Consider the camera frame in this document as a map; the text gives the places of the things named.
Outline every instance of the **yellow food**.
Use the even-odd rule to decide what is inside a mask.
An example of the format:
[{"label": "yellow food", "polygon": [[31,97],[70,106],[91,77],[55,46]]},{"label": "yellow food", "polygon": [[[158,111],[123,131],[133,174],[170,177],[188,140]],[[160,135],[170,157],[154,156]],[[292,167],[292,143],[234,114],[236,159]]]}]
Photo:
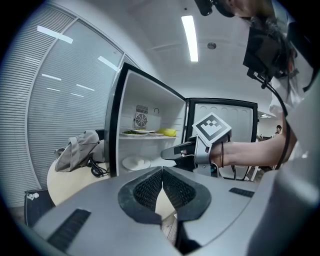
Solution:
[{"label": "yellow food", "polygon": [[177,131],[175,129],[170,129],[170,128],[159,129],[157,131],[157,133],[163,134],[163,135],[168,136],[168,137],[176,137],[177,136]]}]

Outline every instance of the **round table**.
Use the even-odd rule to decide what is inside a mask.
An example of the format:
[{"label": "round table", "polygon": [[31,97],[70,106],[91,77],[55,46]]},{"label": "round table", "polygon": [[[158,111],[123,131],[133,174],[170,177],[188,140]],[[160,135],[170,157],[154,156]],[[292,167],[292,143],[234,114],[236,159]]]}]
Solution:
[{"label": "round table", "polygon": [[[49,195],[56,206],[84,187],[110,178],[109,175],[99,178],[93,176],[90,167],[81,167],[70,172],[55,171],[56,162],[57,160],[51,164],[46,177]],[[108,163],[98,165],[104,169],[109,167]]]},{"label": "round table", "polygon": [[[49,195],[56,206],[84,187],[110,178],[109,175],[99,178],[93,176],[90,167],[82,167],[70,172],[55,171],[56,162],[57,160],[51,164],[46,177]],[[108,163],[99,163],[98,165],[104,169],[109,167]],[[167,218],[175,212],[163,189],[161,189],[156,200],[155,212],[161,215],[162,219]]]}]

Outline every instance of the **human arm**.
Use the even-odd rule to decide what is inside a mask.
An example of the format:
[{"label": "human arm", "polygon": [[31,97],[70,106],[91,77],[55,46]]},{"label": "human arm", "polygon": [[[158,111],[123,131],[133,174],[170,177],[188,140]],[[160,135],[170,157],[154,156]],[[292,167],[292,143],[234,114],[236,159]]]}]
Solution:
[{"label": "human arm", "polygon": [[[286,142],[287,125],[282,115],[282,133],[272,139],[261,142],[228,142],[223,144],[223,165],[224,166],[273,166],[281,157]],[[290,143],[283,162],[289,156],[297,142],[297,139],[290,131]],[[222,145],[218,144],[212,148],[210,159],[218,167],[222,166]]]}]

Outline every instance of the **white wall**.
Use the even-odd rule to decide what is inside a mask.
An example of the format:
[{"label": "white wall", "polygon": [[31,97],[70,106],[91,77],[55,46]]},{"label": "white wall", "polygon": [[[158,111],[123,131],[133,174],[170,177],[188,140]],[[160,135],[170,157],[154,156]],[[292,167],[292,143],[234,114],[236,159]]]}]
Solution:
[{"label": "white wall", "polygon": [[167,82],[169,86],[186,98],[223,98],[254,102],[258,103],[259,111],[273,116],[269,112],[272,100],[271,92],[267,89],[261,89],[261,84],[250,81],[250,78],[222,79],[214,74],[177,73]]},{"label": "white wall", "polygon": [[137,22],[117,0],[51,0],[102,31],[124,50],[144,71],[163,80],[163,72],[151,43]]},{"label": "white wall", "polygon": [[264,137],[271,137],[275,135],[275,132],[277,131],[277,125],[283,126],[282,120],[275,120],[273,118],[259,118],[259,135],[262,134]]}]

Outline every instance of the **gray bag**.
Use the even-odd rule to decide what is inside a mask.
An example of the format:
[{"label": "gray bag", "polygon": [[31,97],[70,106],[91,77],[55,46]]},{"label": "gray bag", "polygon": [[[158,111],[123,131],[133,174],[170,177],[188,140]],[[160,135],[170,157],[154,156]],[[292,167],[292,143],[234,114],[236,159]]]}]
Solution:
[{"label": "gray bag", "polygon": [[89,157],[96,162],[104,163],[104,141],[99,141],[95,130],[86,130],[83,134],[70,137],[66,148],[55,151],[57,157],[55,170],[70,172],[76,168],[84,167]]}]

